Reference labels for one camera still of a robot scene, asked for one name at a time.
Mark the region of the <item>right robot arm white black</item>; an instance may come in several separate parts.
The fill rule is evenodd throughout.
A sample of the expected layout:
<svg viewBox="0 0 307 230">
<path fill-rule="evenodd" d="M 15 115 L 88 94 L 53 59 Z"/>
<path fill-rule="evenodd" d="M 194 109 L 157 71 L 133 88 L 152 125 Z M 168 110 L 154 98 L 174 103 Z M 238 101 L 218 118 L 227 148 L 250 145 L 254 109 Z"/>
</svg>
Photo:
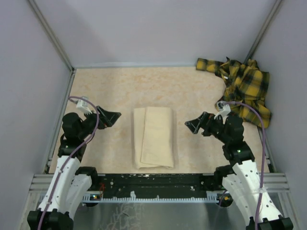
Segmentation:
<svg viewBox="0 0 307 230">
<path fill-rule="evenodd" d="M 204 137 L 214 136 L 223 143 L 222 149 L 229 165 L 217 167 L 214 184 L 226 190 L 239 208 L 248 230 L 291 230 L 293 223 L 285 218 L 273 203 L 263 186 L 263 174 L 258 172 L 255 157 L 244 141 L 243 120 L 207 112 L 185 122 L 197 134 L 203 129 Z"/>
</svg>

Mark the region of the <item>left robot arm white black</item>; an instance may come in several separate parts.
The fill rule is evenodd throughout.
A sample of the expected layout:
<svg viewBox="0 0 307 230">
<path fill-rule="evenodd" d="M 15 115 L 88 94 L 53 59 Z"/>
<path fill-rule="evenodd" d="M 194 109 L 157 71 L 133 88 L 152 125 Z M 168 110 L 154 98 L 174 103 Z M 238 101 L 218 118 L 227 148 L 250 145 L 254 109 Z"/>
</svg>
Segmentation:
<svg viewBox="0 0 307 230">
<path fill-rule="evenodd" d="M 96 130 L 112 127 L 120 116 L 120 112 L 106 111 L 100 106 L 85 114 L 85 120 L 77 113 L 64 115 L 56 170 L 38 209 L 27 216 L 30 229 L 73 229 L 74 216 L 85 192 L 100 184 L 95 167 L 81 166 L 87 144 Z"/>
</svg>

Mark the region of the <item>beige cloth wrap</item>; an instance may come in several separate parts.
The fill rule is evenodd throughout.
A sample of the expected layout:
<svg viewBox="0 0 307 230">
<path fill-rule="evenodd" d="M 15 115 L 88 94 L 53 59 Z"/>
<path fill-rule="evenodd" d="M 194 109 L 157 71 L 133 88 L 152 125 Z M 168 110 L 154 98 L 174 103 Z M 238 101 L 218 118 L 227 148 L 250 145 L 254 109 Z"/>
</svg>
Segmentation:
<svg viewBox="0 0 307 230">
<path fill-rule="evenodd" d="M 135 108 L 133 141 L 136 168 L 174 168 L 173 133 L 171 108 Z"/>
</svg>

